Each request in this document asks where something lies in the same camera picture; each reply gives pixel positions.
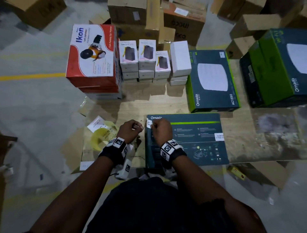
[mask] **wristband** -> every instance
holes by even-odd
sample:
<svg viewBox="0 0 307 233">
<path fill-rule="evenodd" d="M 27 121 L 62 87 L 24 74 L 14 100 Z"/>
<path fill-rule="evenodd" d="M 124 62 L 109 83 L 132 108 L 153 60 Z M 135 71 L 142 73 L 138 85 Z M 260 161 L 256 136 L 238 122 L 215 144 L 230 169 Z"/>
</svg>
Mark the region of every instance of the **wristband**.
<svg viewBox="0 0 307 233">
<path fill-rule="evenodd" d="M 128 148 L 125 140 L 117 137 L 113 138 L 108 144 L 102 149 L 98 157 L 106 156 L 112 160 L 114 166 L 118 164 L 124 164 L 125 157 L 127 155 Z"/>
<path fill-rule="evenodd" d="M 167 141 L 161 147 L 160 155 L 168 162 L 172 162 L 175 158 L 187 154 L 184 152 L 183 147 L 179 145 L 174 139 Z"/>
</svg>

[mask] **fist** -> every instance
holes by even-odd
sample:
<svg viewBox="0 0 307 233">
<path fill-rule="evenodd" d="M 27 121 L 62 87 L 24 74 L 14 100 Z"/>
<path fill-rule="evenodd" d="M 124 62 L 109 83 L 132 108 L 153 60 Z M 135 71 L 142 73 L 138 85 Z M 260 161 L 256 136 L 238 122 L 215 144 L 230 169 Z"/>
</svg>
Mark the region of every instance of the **fist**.
<svg viewBox="0 0 307 233">
<path fill-rule="evenodd" d="M 153 124 L 151 125 L 151 130 L 159 147 L 163 146 L 163 144 L 167 141 L 173 139 L 173 129 L 171 123 L 164 118 L 154 120 Z"/>
<path fill-rule="evenodd" d="M 142 132 L 144 127 L 142 124 L 135 120 L 125 122 L 120 126 L 117 137 L 121 137 L 125 140 L 126 144 L 130 144 Z"/>
</svg>

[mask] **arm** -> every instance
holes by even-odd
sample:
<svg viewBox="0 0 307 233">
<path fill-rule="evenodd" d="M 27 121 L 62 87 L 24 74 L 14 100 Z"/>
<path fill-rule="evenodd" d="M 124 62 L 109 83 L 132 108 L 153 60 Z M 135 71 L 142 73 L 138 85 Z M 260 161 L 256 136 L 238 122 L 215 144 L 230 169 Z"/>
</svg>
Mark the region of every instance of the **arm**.
<svg viewBox="0 0 307 233">
<path fill-rule="evenodd" d="M 141 123 L 125 122 L 117 137 L 131 143 L 143 131 Z M 104 154 L 74 180 L 43 212 L 31 228 L 31 232 L 82 232 L 98 202 L 113 167 L 123 164 L 121 154 Z"/>
<path fill-rule="evenodd" d="M 152 130 L 159 147 L 173 139 L 172 126 L 165 119 L 155 120 Z M 225 210 L 239 232 L 266 232 L 260 218 L 252 208 L 233 198 L 187 156 L 178 156 L 173 160 L 170 159 L 170 162 L 178 178 L 196 203 L 202 204 L 215 199 L 223 199 Z"/>
</svg>

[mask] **concrete floor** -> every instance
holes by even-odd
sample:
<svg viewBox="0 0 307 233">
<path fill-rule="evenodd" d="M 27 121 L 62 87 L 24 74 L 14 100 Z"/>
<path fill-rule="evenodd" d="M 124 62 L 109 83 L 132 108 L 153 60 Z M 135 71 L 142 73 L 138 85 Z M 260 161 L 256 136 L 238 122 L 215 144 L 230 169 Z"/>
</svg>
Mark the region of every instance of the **concrete floor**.
<svg viewBox="0 0 307 233">
<path fill-rule="evenodd" d="M 0 75 L 65 72 L 72 25 L 87 23 L 105 2 L 66 0 L 68 8 L 43 31 L 28 27 L 14 13 L 0 8 Z M 198 47 L 225 47 L 232 27 L 208 12 Z M 78 176 L 70 175 L 59 148 L 84 126 L 84 117 L 77 113 L 84 98 L 62 77 L 0 83 L 0 131 L 18 137 L 5 159 L 14 167 L 14 175 L 7 180 L 1 232 L 29 230 L 56 195 Z M 268 232 L 307 231 L 305 161 L 296 162 L 280 193 L 277 188 L 263 186 L 271 190 L 263 199 L 254 197 L 222 167 L 204 169 L 211 171 L 212 177 L 235 198 L 254 208 Z M 109 179 L 95 211 L 117 183 Z"/>
</svg>

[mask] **table surface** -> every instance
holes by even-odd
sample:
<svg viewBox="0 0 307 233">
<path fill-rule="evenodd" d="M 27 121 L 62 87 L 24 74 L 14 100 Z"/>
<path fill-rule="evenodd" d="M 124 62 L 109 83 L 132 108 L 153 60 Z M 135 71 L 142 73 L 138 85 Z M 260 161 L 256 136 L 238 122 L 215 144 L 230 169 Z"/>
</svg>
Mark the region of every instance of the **table surface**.
<svg viewBox="0 0 307 233">
<path fill-rule="evenodd" d="M 281 161 L 307 159 L 306 144 L 297 127 L 293 109 L 251 109 L 239 69 L 238 60 L 230 60 L 241 108 L 234 112 L 220 112 L 227 154 L 230 163 L 258 161 Z M 146 123 L 149 114 L 189 113 L 185 85 L 126 83 L 123 84 L 123 100 L 105 100 L 86 106 L 86 123 L 98 115 L 115 123 L 119 128 L 125 121 L 134 119 Z M 263 115 L 278 114 L 287 118 L 288 132 L 264 132 L 257 124 Z M 92 149 L 92 133 L 84 130 L 82 161 L 93 161 L 98 151 Z M 145 137 L 140 133 L 142 143 L 132 160 L 132 167 L 145 166 Z"/>
</svg>

